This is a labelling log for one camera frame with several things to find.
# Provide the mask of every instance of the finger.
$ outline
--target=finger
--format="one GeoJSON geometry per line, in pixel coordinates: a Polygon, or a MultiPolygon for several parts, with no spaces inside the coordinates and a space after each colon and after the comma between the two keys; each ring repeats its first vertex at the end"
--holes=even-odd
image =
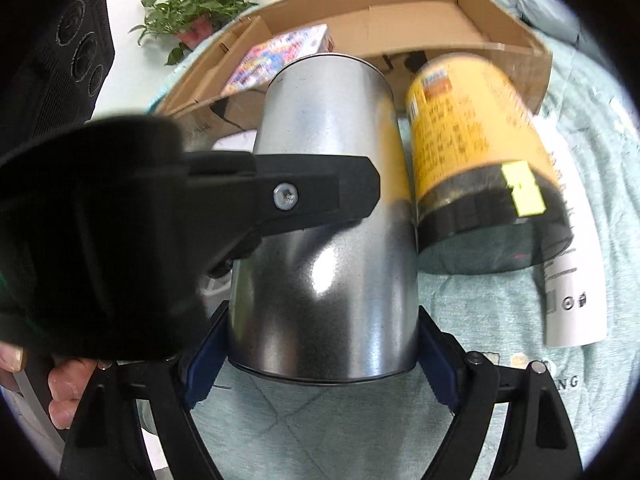
{"type": "Polygon", "coordinates": [[[68,430],[76,416],[79,400],[52,400],[49,403],[49,416],[59,430],[68,430]]]}
{"type": "Polygon", "coordinates": [[[25,352],[22,348],[0,342],[0,368],[7,372],[19,372],[24,367],[25,352]]]}
{"type": "Polygon", "coordinates": [[[11,390],[12,392],[20,392],[20,387],[18,386],[14,375],[11,372],[2,370],[2,368],[0,368],[0,386],[3,386],[7,390],[11,390]]]}
{"type": "Polygon", "coordinates": [[[82,397],[97,362],[92,359],[71,359],[49,373],[49,389],[54,400],[82,397]]]}

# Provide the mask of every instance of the blue gripper pad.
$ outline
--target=blue gripper pad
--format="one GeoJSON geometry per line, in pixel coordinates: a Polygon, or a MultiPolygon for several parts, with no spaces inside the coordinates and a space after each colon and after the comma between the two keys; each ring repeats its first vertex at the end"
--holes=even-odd
{"type": "Polygon", "coordinates": [[[439,403],[457,413],[466,377],[464,351],[450,334],[440,331],[427,311],[418,313],[418,362],[439,403]]]}
{"type": "Polygon", "coordinates": [[[184,366],[180,372],[184,385],[182,401],[189,410],[207,398],[225,363],[228,317],[228,301],[225,301],[211,317],[211,329],[207,337],[193,354],[184,356],[184,366]]]}

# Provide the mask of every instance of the metal can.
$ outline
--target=metal can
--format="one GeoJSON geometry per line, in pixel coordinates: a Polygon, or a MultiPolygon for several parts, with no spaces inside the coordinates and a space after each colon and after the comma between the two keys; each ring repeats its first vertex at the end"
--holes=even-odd
{"type": "Polygon", "coordinates": [[[437,57],[418,72],[406,109],[421,269],[515,270],[569,245],[556,172],[498,67],[472,54],[437,57]]]}
{"type": "Polygon", "coordinates": [[[384,76],[340,54],[290,63],[268,88],[254,153],[368,156],[381,195],[368,218],[267,237],[236,262],[229,361],[267,378],[311,384],[413,368],[414,209],[384,76]]]}

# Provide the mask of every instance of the potted plant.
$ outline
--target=potted plant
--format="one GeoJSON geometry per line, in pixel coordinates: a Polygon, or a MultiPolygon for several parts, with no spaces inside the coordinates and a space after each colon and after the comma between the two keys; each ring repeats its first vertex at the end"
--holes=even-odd
{"type": "Polygon", "coordinates": [[[180,41],[166,60],[174,65],[198,44],[243,10],[257,5],[250,0],[140,0],[145,7],[144,23],[130,32],[142,29],[138,44],[147,34],[169,34],[180,41]]]}

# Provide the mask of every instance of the black speaker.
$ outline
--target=black speaker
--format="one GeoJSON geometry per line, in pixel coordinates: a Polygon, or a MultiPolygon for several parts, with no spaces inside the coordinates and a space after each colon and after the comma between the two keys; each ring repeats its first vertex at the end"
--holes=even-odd
{"type": "Polygon", "coordinates": [[[106,0],[69,0],[0,96],[0,156],[94,111],[115,51],[106,0]]]}

